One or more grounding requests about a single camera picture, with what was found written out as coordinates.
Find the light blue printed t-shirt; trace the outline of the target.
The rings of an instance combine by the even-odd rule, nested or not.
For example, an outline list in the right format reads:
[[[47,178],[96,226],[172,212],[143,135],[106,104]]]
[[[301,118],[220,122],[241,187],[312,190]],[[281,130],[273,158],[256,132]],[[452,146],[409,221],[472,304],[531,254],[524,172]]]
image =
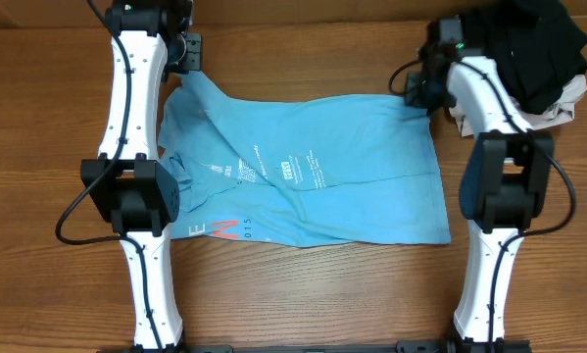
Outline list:
[[[396,96],[246,101],[192,73],[166,102],[159,143],[179,185],[177,239],[451,240],[429,118]]]

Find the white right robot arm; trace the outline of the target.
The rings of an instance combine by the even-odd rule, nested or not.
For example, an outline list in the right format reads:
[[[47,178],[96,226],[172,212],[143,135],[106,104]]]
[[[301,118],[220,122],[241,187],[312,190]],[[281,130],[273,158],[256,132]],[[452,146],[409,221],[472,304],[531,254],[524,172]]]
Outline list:
[[[459,189],[469,254],[448,348],[527,352],[528,342],[504,339],[505,303],[519,236],[543,209],[554,141],[521,116],[495,61],[466,47],[459,18],[428,25],[418,61],[420,71],[407,76],[407,105],[428,112],[459,106],[475,141]]]

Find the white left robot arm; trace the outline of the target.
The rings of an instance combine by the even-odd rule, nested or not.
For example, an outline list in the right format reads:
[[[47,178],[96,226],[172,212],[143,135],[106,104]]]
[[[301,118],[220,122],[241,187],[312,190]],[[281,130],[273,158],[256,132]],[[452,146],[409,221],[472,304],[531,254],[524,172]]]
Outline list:
[[[115,1],[103,14],[112,35],[113,82],[107,126],[80,177],[111,225],[129,271],[135,311],[133,352],[184,352],[171,275],[171,225],[179,214],[176,179],[159,160],[162,82],[200,67],[189,36],[190,1]]]

